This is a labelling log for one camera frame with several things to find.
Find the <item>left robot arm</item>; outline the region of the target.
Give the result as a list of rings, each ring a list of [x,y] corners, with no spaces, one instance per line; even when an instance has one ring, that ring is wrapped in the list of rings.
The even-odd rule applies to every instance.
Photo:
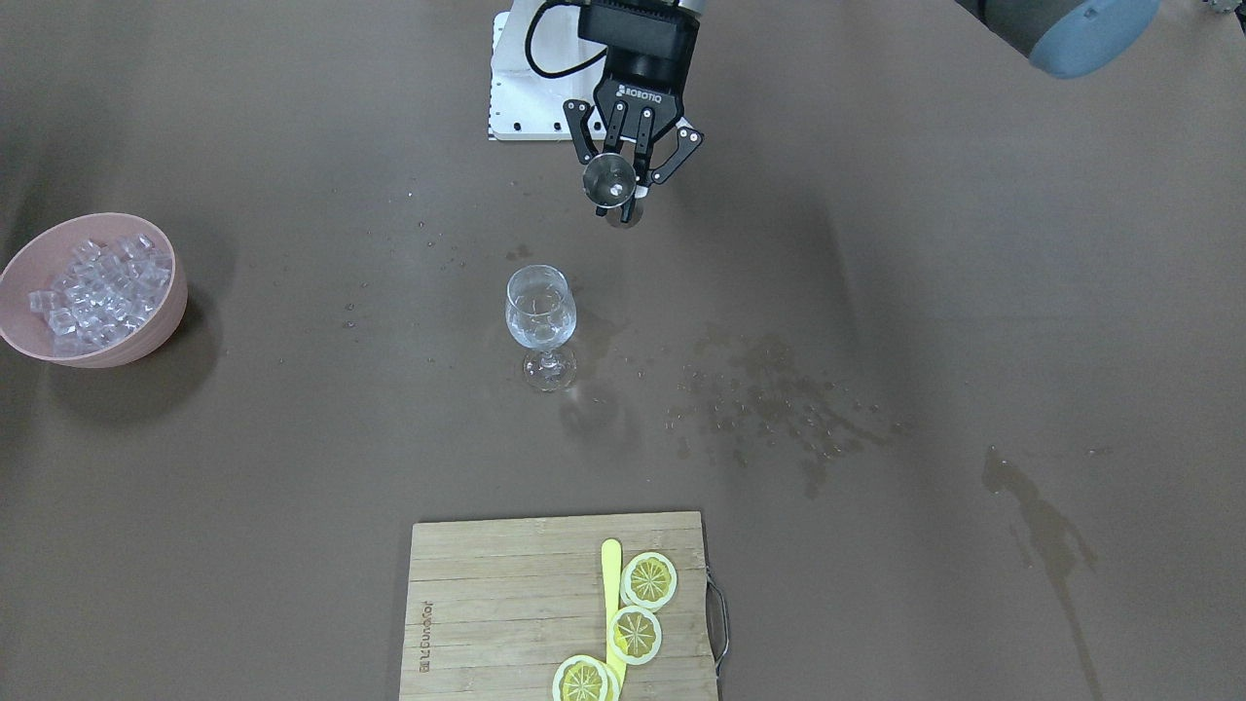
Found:
[[[601,45],[588,100],[564,102],[587,194],[617,208],[672,181],[704,142],[685,121],[703,1],[574,1],[574,35]],[[1148,30],[1155,1],[966,1],[963,9],[1045,75],[1091,73]]]

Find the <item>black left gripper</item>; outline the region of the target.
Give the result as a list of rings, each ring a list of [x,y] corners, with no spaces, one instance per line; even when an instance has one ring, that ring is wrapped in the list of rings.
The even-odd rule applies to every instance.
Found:
[[[653,111],[650,143],[657,142],[682,120],[684,92],[692,66],[694,46],[682,49],[674,59],[649,54],[629,52],[618,46],[606,50],[604,75],[596,85],[596,107],[601,111],[602,125],[611,126],[617,112],[616,103],[625,105],[621,128],[606,134],[606,144],[618,146],[623,139],[635,139],[640,132],[642,111]],[[596,141],[591,134],[589,120],[596,111],[584,100],[564,101],[564,121],[581,166],[596,159]],[[685,161],[704,143],[704,134],[690,125],[677,125],[677,148],[663,164],[652,167],[648,186],[664,186]]]

